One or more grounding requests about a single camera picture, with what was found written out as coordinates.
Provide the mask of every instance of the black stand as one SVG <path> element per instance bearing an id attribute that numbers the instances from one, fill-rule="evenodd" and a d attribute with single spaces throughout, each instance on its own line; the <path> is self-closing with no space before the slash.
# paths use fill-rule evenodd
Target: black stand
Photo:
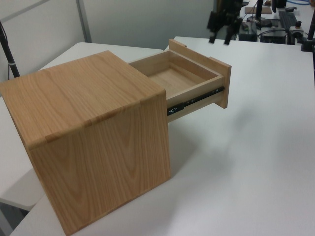
<path id="1" fill-rule="evenodd" d="M 303 38 L 303 43 L 301 46 L 302 52 L 312 52 L 313 51 L 313 37 L 315 31 L 315 10 L 312 17 L 312 22 L 310 25 L 309 35 L 307 38 Z"/>
<path id="2" fill-rule="evenodd" d="M 18 68 L 16 67 L 16 64 L 15 64 L 15 61 L 13 59 L 12 53 L 10 51 L 9 44 L 8 44 L 7 38 L 5 37 L 5 33 L 3 31 L 3 26 L 1 24 L 1 22 L 0 22 L 0 43 L 2 45 L 2 48 L 3 48 L 4 54 L 6 56 L 6 59 L 8 60 L 8 63 L 9 63 L 9 66 L 11 68 L 11 71 L 13 73 L 13 76 L 15 78 L 19 77 L 20 74 L 19 74 Z"/>
<path id="3" fill-rule="evenodd" d="M 260 29 L 263 27 L 271 27 L 272 26 L 271 20 L 268 20 L 268 19 L 261 17 L 262 5 L 263 5 L 263 0 L 258 0 L 255 16 L 250 16 L 246 20 L 247 22 L 256 23 L 256 26 L 259 27 Z"/>

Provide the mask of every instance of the white wall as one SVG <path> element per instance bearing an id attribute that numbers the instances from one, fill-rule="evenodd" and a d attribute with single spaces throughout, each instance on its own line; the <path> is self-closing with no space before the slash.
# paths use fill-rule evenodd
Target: white wall
<path id="1" fill-rule="evenodd" d="M 25 1 L 15 0 L 16 9 Z M 21 75 L 37 71 L 75 43 L 84 42 L 76 0 L 49 0 L 2 24 Z M 7 80 L 7 66 L 0 47 L 0 82 Z"/>
<path id="2" fill-rule="evenodd" d="M 93 43 L 165 49 L 175 36 L 209 37 L 214 0 L 81 0 Z"/>

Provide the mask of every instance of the desk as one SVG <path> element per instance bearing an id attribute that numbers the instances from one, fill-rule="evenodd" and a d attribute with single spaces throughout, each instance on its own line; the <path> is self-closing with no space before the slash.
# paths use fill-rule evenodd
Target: desk
<path id="1" fill-rule="evenodd" d="M 74 235 L 313 235 L 312 54 L 175 39 L 232 65 L 228 108 L 212 104 L 170 123 L 172 179 Z M 64 235 L 46 196 L 12 233 L 42 235 Z"/>
<path id="2" fill-rule="evenodd" d="M 162 51 L 159 49 L 77 43 L 43 69 L 106 50 L 110 50 L 125 61 L 136 60 Z M 0 151 L 0 202 L 31 210 L 44 195 L 44 190 L 26 154 L 3 98 L 0 98 Z"/>
<path id="3" fill-rule="evenodd" d="M 257 0 L 250 0 L 248 6 L 254 7 L 256 2 Z M 310 30 L 310 25 L 311 25 L 313 13 L 314 13 L 314 7 L 310 5 L 296 5 L 289 2 L 286 3 L 286 7 L 291 7 L 291 6 L 297 7 L 297 9 L 294 10 L 294 15 L 298 21 L 302 22 L 301 27 L 303 28 L 304 32 L 308 33 Z M 266 18 L 266 19 L 279 19 L 278 11 L 279 9 L 277 9 L 276 13 L 272 12 L 272 14 L 261 14 L 261 17 Z M 245 16 L 245 8 L 242 7 L 240 11 L 240 17 L 243 18 L 244 16 Z M 244 18 L 244 21 L 246 21 L 246 19 L 250 16 L 251 14 L 247 14 L 246 17 Z"/>

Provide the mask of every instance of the black cable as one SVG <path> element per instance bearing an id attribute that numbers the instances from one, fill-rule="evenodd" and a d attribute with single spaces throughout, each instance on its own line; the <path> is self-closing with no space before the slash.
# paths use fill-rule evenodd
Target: black cable
<path id="1" fill-rule="evenodd" d="M 252 19 L 254 18 L 254 10 L 255 10 L 255 7 L 256 7 L 257 3 L 258 3 L 258 1 L 255 3 L 254 7 L 251 10 L 252 11 Z"/>
<path id="2" fill-rule="evenodd" d="M 260 39 L 260 37 L 257 35 L 257 37 Z M 287 34 L 285 35 L 285 38 L 287 38 Z"/>
<path id="3" fill-rule="evenodd" d="M 285 31 L 285 29 L 271 29 L 271 30 L 267 30 L 267 31 L 265 31 L 265 32 L 263 32 L 263 33 L 260 33 L 260 34 L 257 35 L 257 36 L 261 36 L 261 35 L 266 34 L 266 33 L 277 32 L 277 31 Z"/>
<path id="4" fill-rule="evenodd" d="M 1 22 L 0 22 L 0 27 L 1 27 L 1 29 L 2 29 L 2 32 L 4 33 L 5 40 L 6 40 L 6 42 L 8 43 L 8 37 L 6 36 L 6 32 L 5 32 L 5 30 L 4 30 L 3 25 L 2 25 Z M 9 79 L 10 79 L 10 65 L 8 64 L 8 80 L 9 80 Z"/>
<path id="5" fill-rule="evenodd" d="M 250 10 L 250 12 L 252 11 L 252 17 L 254 16 L 254 9 L 257 5 L 258 1 L 255 3 L 255 5 L 252 7 L 252 9 Z"/>
<path id="6" fill-rule="evenodd" d="M 1 23 L 1 21 L 0 21 L 0 27 L 2 29 L 2 32 L 4 33 L 5 40 L 8 42 L 8 37 L 6 36 L 6 32 L 5 32 L 4 28 L 3 28 L 3 25 Z"/>
<path id="7" fill-rule="evenodd" d="M 11 50 L 10 50 L 10 47 L 8 44 L 8 37 L 6 35 L 6 32 L 5 32 L 4 27 L 3 27 L 1 22 L 0 22 L 0 43 L 1 43 L 1 46 L 3 48 L 4 54 L 6 56 L 6 59 L 8 60 L 8 64 L 9 64 L 9 67 L 11 68 L 13 76 L 19 77 L 20 73 L 19 73 L 18 68 L 15 64 L 13 55 L 11 53 Z"/>

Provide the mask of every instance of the wood grain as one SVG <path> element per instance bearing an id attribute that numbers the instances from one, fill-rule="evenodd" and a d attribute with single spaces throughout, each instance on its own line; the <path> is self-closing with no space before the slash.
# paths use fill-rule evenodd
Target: wood grain
<path id="1" fill-rule="evenodd" d="M 246 6 L 245 7 L 245 14 L 256 14 L 256 10 L 257 10 L 257 7 L 255 7 L 253 9 L 252 6 Z M 271 8 L 269 6 L 264 6 L 262 9 L 261 9 L 261 13 L 262 14 L 272 14 L 271 12 Z"/>
<path id="2" fill-rule="evenodd" d="M 1 91 L 29 149 L 165 93 L 109 51 L 8 81 Z"/>
<path id="3" fill-rule="evenodd" d="M 214 58 L 208 58 L 204 55 L 201 55 L 187 47 L 185 47 L 182 43 L 179 43 L 175 41 L 174 39 L 169 40 L 169 50 L 175 51 L 180 55 L 183 55 L 184 57 L 187 57 L 191 59 L 192 61 L 195 61 L 196 63 L 199 63 L 213 71 L 218 72 L 219 74 L 224 76 L 224 87 L 225 90 L 223 92 L 223 98 L 221 101 L 216 102 L 219 106 L 222 108 L 227 107 L 228 103 L 228 92 L 229 92 L 229 85 L 230 85 L 230 77 L 231 77 L 231 66 L 219 61 Z"/>
<path id="4" fill-rule="evenodd" d="M 189 71 L 191 74 L 196 75 L 203 80 L 210 80 L 219 75 L 218 72 L 172 51 L 170 51 L 169 54 L 169 62 Z"/>
<path id="5" fill-rule="evenodd" d="M 179 93 L 174 94 L 167 98 L 167 107 L 173 107 L 181 102 L 186 102 L 190 99 L 196 98 L 207 92 L 221 87 L 224 83 L 223 76 L 217 76 L 210 81 L 205 81 L 203 83 L 197 84 L 195 86 L 189 87 L 186 90 L 182 90 Z"/>
<path id="6" fill-rule="evenodd" d="M 166 98 L 198 84 L 173 68 L 151 75 L 150 79 L 165 88 Z"/>
<path id="7" fill-rule="evenodd" d="M 35 148 L 31 157 L 71 235 L 170 178 L 165 95 Z"/>
<path id="8" fill-rule="evenodd" d="M 174 71 L 177 71 L 178 73 L 180 73 L 182 76 L 185 76 L 187 79 L 190 80 L 190 83 L 193 83 L 193 84 L 200 84 L 200 83 L 203 83 L 205 81 L 207 81 L 207 79 L 204 79 L 194 73 L 191 73 L 190 71 L 186 70 L 186 69 L 183 69 L 182 67 L 174 64 L 174 63 L 171 63 L 169 64 L 169 67 L 174 70 Z"/>
<path id="9" fill-rule="evenodd" d="M 150 76 L 169 68 L 169 53 L 169 51 L 157 53 L 143 59 L 132 61 L 129 65 L 142 74 Z"/>

